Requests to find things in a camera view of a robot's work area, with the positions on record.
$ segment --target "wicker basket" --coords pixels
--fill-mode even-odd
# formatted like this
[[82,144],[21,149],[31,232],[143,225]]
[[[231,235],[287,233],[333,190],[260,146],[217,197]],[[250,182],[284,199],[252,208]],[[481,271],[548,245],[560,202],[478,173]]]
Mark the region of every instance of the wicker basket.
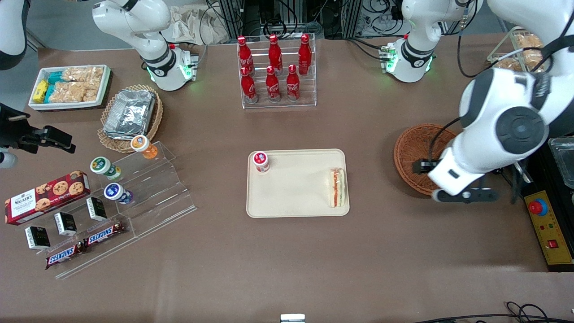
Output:
[[[153,115],[152,115],[152,119],[149,122],[150,126],[148,129],[148,134],[146,135],[148,137],[149,141],[153,142],[152,138],[156,135],[157,129],[160,127],[161,117],[164,113],[164,106],[161,103],[160,96],[157,94],[157,92],[153,88],[151,88],[147,85],[132,85],[132,86],[128,86],[124,90],[134,90],[134,91],[146,90],[146,91],[150,91],[156,95],[156,104],[153,106]],[[110,109],[111,109],[112,105],[114,105],[116,95],[114,95],[114,97],[108,102],[106,108],[104,109],[104,112],[102,113],[102,117],[100,119],[102,121],[102,125],[104,125],[106,123],[107,117],[110,114]],[[112,150],[115,150],[115,151],[121,152],[121,153],[134,152],[134,150],[130,146],[129,140],[111,139],[108,136],[106,136],[103,128],[98,130],[98,137],[100,138],[100,142],[102,143],[102,145],[104,145],[107,148],[110,148]]]
[[[425,195],[432,195],[439,187],[427,174],[414,174],[413,162],[427,159],[432,138],[443,126],[421,124],[405,130],[397,139],[394,147],[394,162],[398,173],[412,188]],[[455,133],[446,129],[435,141],[433,159],[438,159],[444,147],[455,137]]]

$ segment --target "coca-cola bottle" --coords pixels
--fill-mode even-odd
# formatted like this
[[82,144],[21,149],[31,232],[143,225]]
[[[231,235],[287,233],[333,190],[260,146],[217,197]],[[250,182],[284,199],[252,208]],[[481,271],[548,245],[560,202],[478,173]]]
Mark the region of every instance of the coca-cola bottle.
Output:
[[301,46],[299,47],[299,74],[307,75],[311,67],[311,47],[309,46],[309,34],[301,36]]
[[283,54],[277,45],[277,35],[269,36],[269,64],[274,68],[275,75],[283,74]]
[[289,65],[289,75],[287,75],[287,99],[291,102],[299,100],[299,76],[295,64]]
[[241,89],[245,94],[245,103],[254,104],[257,102],[259,97],[257,96],[257,92],[255,92],[255,82],[253,82],[253,78],[249,75],[247,67],[241,68]]
[[265,80],[265,84],[267,85],[267,95],[269,96],[269,101],[281,101],[281,93],[279,93],[279,80],[275,75],[275,69],[273,66],[267,66],[267,79]]
[[255,74],[255,67],[253,66],[253,56],[251,55],[251,50],[247,47],[247,42],[245,37],[237,37],[237,43],[239,44],[239,62],[241,67],[246,67],[250,75]]

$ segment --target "blue lid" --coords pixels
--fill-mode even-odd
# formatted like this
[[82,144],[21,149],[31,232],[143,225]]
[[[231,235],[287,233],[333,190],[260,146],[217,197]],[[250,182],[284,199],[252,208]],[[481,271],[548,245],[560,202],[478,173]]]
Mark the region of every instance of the blue lid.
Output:
[[111,183],[106,186],[104,190],[104,195],[108,199],[118,199],[123,194],[123,187],[118,183]]

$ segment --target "table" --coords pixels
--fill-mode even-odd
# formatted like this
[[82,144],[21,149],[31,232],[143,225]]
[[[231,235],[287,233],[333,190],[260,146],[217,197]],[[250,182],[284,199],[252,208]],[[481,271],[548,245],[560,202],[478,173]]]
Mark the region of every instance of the table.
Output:
[[[502,37],[465,36],[465,69],[479,70]],[[2,321],[277,322],[281,313],[305,313],[312,323],[410,322],[504,313],[502,302],[510,300],[572,319],[574,275],[545,272],[526,209],[510,204],[501,179],[487,182],[501,190],[497,203],[440,204],[395,171],[399,134],[453,119],[469,82],[456,67],[456,38],[445,37],[436,53],[423,80],[404,84],[382,75],[352,44],[323,40],[317,107],[244,111],[235,46],[209,47],[197,82],[160,91],[165,112],[156,137],[177,156],[199,209],[66,280],[42,270],[21,231],[0,226]],[[41,67],[107,64],[115,74],[112,93],[152,85],[133,50],[39,55]],[[0,171],[2,197],[88,171],[94,156],[123,156],[98,141],[101,110],[28,112],[33,125],[72,134],[77,150],[17,152],[19,166]],[[248,217],[249,153],[310,148],[345,152],[350,212]]]

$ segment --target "sandwich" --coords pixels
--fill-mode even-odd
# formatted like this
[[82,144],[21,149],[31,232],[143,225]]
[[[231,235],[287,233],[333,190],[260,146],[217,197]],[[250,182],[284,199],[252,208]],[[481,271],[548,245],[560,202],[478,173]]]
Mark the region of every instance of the sandwich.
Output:
[[345,170],[333,168],[329,173],[329,192],[331,207],[345,205]]

